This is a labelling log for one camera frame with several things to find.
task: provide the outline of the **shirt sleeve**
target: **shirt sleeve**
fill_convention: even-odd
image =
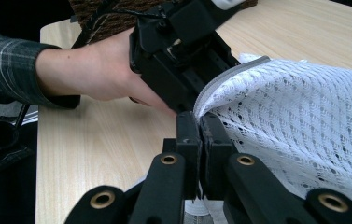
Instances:
[[[58,47],[0,35],[0,104],[20,101],[31,105],[75,108],[80,96],[46,97],[36,79],[35,60],[43,49]]]

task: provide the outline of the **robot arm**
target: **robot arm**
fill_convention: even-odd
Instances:
[[[238,64],[216,29],[243,0],[165,2],[131,34],[131,68],[176,112],[193,109],[203,87]]]

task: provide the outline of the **human hand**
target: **human hand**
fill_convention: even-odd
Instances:
[[[132,97],[174,117],[176,113],[130,69],[129,35],[113,35],[80,49],[45,49],[36,61],[47,95],[85,94],[97,100]]]

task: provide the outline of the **wooden table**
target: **wooden table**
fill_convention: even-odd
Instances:
[[[70,48],[78,24],[42,29],[42,42]],[[352,7],[325,0],[259,0],[218,33],[241,52],[352,69]],[[88,190],[126,190],[175,137],[175,121],[129,99],[82,97],[75,110],[39,107],[36,223],[62,223]]]

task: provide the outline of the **brass insert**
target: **brass insert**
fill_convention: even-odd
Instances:
[[[105,190],[99,193],[96,193],[91,198],[91,207],[95,209],[106,208],[115,201],[115,194],[110,190]]]
[[[176,163],[176,161],[177,161],[177,158],[176,156],[173,156],[173,155],[166,155],[161,157],[161,162],[166,165],[172,165]]]
[[[237,161],[243,165],[254,165],[255,163],[254,159],[248,156],[240,156],[237,158]]]
[[[323,193],[318,196],[318,200],[324,206],[335,212],[343,213],[348,210],[348,206],[345,201],[335,195]]]

